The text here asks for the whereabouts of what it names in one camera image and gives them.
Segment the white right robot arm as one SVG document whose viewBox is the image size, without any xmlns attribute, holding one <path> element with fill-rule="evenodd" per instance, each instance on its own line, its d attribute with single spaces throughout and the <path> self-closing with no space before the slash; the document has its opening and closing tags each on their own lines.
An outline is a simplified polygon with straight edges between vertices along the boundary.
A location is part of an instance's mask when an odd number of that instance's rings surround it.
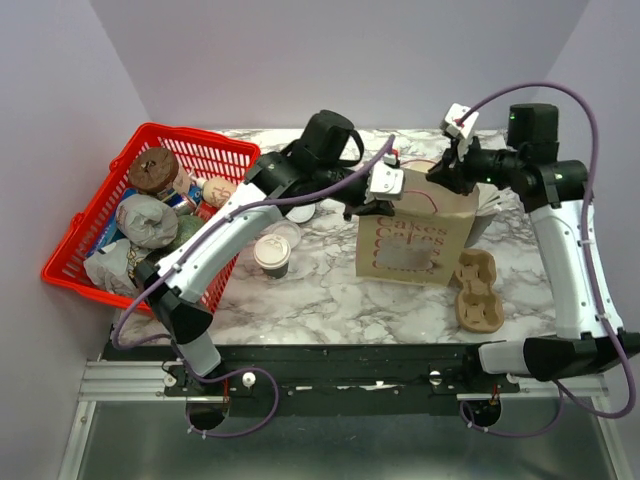
<svg viewBox="0 0 640 480">
<path fill-rule="evenodd" d="M 427 180 L 462 195 L 478 184 L 512 190 L 532 224 L 551 285 L 555 332 L 522 341 L 478 346 L 460 367 L 460 379 L 480 392 L 497 374 L 553 381 L 604 373 L 639 352 L 639 336 L 626 331 L 613 305 L 593 229 L 583 212 L 588 172 L 579 160 L 558 160 L 559 112 L 551 104 L 509 109 L 506 146 L 486 149 L 474 133 L 478 115 L 453 104 L 440 124 L 450 146 Z"/>
</svg>

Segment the pink and cream paper bag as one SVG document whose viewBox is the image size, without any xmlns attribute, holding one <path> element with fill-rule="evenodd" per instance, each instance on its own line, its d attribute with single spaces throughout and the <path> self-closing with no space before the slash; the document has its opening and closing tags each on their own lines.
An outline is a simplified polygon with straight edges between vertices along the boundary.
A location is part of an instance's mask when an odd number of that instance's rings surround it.
<svg viewBox="0 0 640 480">
<path fill-rule="evenodd" d="M 464 249 L 479 205 L 479 189 L 458 195 L 429 182 L 432 160 L 403 165 L 403 197 L 392 216 L 358 219 L 355 273 L 398 283 L 446 286 Z"/>
</svg>

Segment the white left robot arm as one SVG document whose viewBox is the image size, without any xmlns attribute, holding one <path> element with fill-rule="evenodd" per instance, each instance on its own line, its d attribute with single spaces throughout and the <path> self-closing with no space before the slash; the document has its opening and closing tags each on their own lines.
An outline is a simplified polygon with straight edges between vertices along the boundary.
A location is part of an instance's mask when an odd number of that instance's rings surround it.
<svg viewBox="0 0 640 480">
<path fill-rule="evenodd" d="M 397 159 L 383 159 L 394 140 L 369 162 L 343 159 L 348 141 L 364 147 L 350 120 L 329 110 L 314 114 L 298 139 L 258 157 L 231 198 L 185 244 L 157 263 L 135 267 L 139 298 L 165 325 L 197 393 L 214 393 L 222 380 L 222 358 L 208 333 L 213 315 L 201 297 L 252 239 L 292 208 L 324 199 L 342 203 L 347 216 L 391 212 L 387 193 L 401 172 Z"/>
</svg>

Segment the black paper coffee cup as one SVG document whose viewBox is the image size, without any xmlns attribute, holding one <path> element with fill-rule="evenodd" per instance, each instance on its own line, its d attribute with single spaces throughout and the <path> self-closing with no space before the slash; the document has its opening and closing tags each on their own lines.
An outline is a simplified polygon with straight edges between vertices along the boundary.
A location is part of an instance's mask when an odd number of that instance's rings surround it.
<svg viewBox="0 0 640 480">
<path fill-rule="evenodd" d="M 268 276 L 269 278 L 273 278 L 273 279 L 280 279 L 283 278 L 287 273 L 288 273 L 288 269 L 289 269 L 289 263 L 283 263 L 282 265 L 278 265 L 278 266 L 265 266 L 262 265 L 261 269 L 263 271 L 263 273 Z"/>
</svg>

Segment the white plastic cup lid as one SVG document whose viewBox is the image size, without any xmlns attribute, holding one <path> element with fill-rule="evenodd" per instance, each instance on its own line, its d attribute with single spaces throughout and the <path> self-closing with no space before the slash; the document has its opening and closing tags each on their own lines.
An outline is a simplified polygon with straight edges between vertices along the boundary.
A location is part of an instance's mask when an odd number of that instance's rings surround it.
<svg viewBox="0 0 640 480">
<path fill-rule="evenodd" d="M 277 234 L 267 234 L 254 245 L 255 261 L 266 269 L 277 269 L 287 264 L 291 255 L 288 240 Z"/>
</svg>

